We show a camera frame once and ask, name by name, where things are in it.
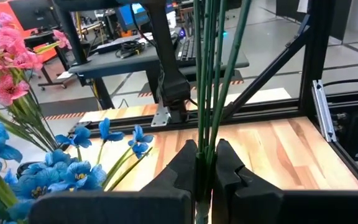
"green stem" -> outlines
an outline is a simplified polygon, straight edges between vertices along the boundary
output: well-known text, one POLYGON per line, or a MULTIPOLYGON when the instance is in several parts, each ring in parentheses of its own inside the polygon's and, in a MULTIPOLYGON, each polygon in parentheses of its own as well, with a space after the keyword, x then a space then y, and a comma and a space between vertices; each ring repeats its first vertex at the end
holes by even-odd
POLYGON ((114 189, 117 187, 117 185, 126 177, 126 175, 127 175, 132 169, 134 169, 135 166, 136 166, 137 164, 139 164, 139 163, 144 159, 144 157, 146 157, 146 156, 149 154, 149 152, 150 152, 152 149, 153 149, 153 147, 151 147, 149 150, 147 150, 147 152, 146 152, 140 159, 138 159, 138 160, 137 160, 136 162, 134 162, 127 170, 125 170, 125 172, 124 172, 123 174, 121 174, 121 176, 120 176, 116 181, 114 181, 114 183, 112 184, 112 186, 109 188, 108 191, 114 190, 114 189))
POLYGON ((214 107, 218 102, 219 97, 219 79, 221 77, 221 63, 222 63, 222 48, 223 48, 223 32, 224 32, 224 21, 226 16, 226 1, 221 1, 219 8, 219 34, 218 34, 218 49, 216 52, 215 62, 215 82, 214 82, 214 107))
POLYGON ((80 151, 80 147, 77 146, 77 154, 78 154, 78 162, 82 162, 82 156, 81 156, 81 151, 80 151))
POLYGON ((123 155, 117 160, 117 162, 113 165, 113 167, 107 173, 106 180, 102 184, 103 189, 106 189, 107 185, 110 183, 111 179, 114 177, 114 175, 119 170, 119 168, 123 165, 123 163, 125 163, 125 161, 127 161, 130 158, 130 156, 127 157, 126 155, 128 154, 128 152, 131 151, 132 147, 134 147, 135 144, 133 144, 131 147, 129 147, 127 149, 127 151, 125 151, 123 153, 123 155))
POLYGON ((98 155, 98 160, 96 161, 96 164, 99 164, 99 163, 100 163, 100 158, 101 158, 101 156, 102 156, 102 150, 103 150, 103 146, 104 146, 105 143, 106 143, 106 140, 103 140, 103 143, 102 143, 102 145, 100 146, 99 155, 98 155))
POLYGON ((229 61, 227 63, 226 71, 224 72, 223 86, 217 105, 214 107, 215 113, 213 116, 211 139, 209 142, 209 151, 214 150, 216 136, 218 135, 219 123, 221 122, 224 102, 226 100, 227 92, 229 90, 230 79, 234 73, 234 66, 236 65, 237 56, 240 50, 242 35, 247 24, 248 12, 252 0, 242 0, 239 22, 237 24, 236 34, 234 36, 233 45, 230 51, 229 61))
POLYGON ((0 176, 0 187, 3 189, 3 191, 5 191, 6 195, 9 197, 9 199, 11 201, 13 201, 14 203, 17 202, 16 196, 14 194, 14 192, 12 191, 12 189, 10 188, 10 186, 8 186, 4 179, 0 176))

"black desk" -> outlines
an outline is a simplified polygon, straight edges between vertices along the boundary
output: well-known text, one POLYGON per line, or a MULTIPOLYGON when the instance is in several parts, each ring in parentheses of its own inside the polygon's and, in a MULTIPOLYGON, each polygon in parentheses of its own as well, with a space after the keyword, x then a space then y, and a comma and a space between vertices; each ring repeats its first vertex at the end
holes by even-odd
MULTIPOLYGON (((55 42, 55 40, 53 39, 52 31, 46 31, 41 34, 31 35, 24 39, 25 46, 29 47, 31 49, 33 49, 34 47, 40 46, 42 44, 46 44, 46 43, 51 44, 54 42, 55 42)), ((63 68, 65 69, 65 71, 67 71, 69 69, 69 66, 68 66, 68 61, 65 57, 65 54, 58 47, 55 47, 55 50, 56 50, 57 56, 59 57, 60 61, 62 62, 63 68)), ((66 86, 65 86, 66 80, 64 80, 62 82, 53 82, 44 67, 41 68, 41 72, 44 75, 45 79, 47 80, 46 83, 38 84, 38 86, 40 86, 42 90, 45 90, 45 86, 53 86, 53 85, 60 85, 60 86, 62 86, 62 88, 66 88, 66 86)))
MULTIPOLYGON (((229 60, 231 45, 234 40, 234 30, 227 31, 223 40, 222 65, 221 70, 225 70, 229 60)), ((150 89, 153 93, 154 102, 158 103, 156 91, 158 86, 158 76, 160 75, 160 65, 157 53, 154 47, 147 47, 140 55, 135 55, 129 58, 120 59, 116 57, 116 52, 109 52, 106 54, 94 54, 89 59, 88 63, 83 65, 74 65, 69 69, 70 73, 77 73, 83 78, 100 78, 110 75, 119 75, 129 72, 146 71, 147 79, 149 81, 150 89)), ((246 56, 240 51, 236 68, 248 67, 249 62, 246 56)), ((194 75, 196 67, 182 67, 179 70, 184 75, 194 75)), ((105 100, 110 99, 109 96, 103 97, 105 100)))

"computer monitor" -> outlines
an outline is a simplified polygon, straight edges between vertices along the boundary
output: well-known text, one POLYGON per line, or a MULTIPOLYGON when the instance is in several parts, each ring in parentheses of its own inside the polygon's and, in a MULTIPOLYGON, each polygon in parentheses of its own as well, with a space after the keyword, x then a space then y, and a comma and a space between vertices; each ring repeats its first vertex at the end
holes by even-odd
POLYGON ((58 26, 50 0, 15 0, 8 3, 24 30, 58 26))
POLYGON ((118 18, 118 22, 120 23, 121 28, 124 31, 136 29, 134 20, 132 19, 132 15, 131 15, 131 7, 134 10, 136 24, 138 26, 143 25, 149 21, 149 17, 147 15, 146 10, 139 3, 121 6, 117 8, 115 11, 118 18))

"table leg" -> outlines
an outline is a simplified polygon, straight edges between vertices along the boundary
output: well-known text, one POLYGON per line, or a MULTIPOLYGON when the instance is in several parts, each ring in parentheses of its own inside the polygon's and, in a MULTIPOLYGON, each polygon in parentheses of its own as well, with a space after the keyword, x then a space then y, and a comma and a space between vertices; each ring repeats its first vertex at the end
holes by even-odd
POLYGON ((96 87, 95 91, 98 94, 98 98, 99 98, 99 102, 100 102, 100 106, 102 107, 103 110, 107 110, 107 109, 115 109, 111 98, 110 98, 110 94, 107 91, 106 85, 103 82, 102 78, 95 78, 94 80, 94 85, 96 87))
POLYGON ((146 76, 147 76, 147 80, 149 81, 150 90, 153 94, 154 103, 158 103, 157 88, 158 88, 158 77, 160 76, 160 72, 161 69, 159 63, 150 66, 150 68, 146 70, 146 76))

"workstation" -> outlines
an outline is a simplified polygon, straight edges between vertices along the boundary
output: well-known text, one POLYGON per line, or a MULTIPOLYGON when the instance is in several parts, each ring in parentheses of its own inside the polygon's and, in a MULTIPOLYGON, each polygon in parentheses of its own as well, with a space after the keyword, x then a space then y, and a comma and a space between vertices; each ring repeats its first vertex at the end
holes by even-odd
POLYGON ((42 93, 58 100, 40 104, 44 121, 70 142, 59 145, 66 156, 94 167, 76 181, 103 168, 112 185, 39 198, 30 223, 358 223, 358 77, 327 76, 358 69, 343 62, 358 60, 348 45, 330 41, 339 1, 309 0, 300 22, 257 1, 221 1, 53 0, 55 22, 37 25, 26 46, 64 32, 71 49, 54 49, 73 80, 64 91, 86 98, 51 86, 42 93), (213 190, 207 207, 203 190, 213 190))

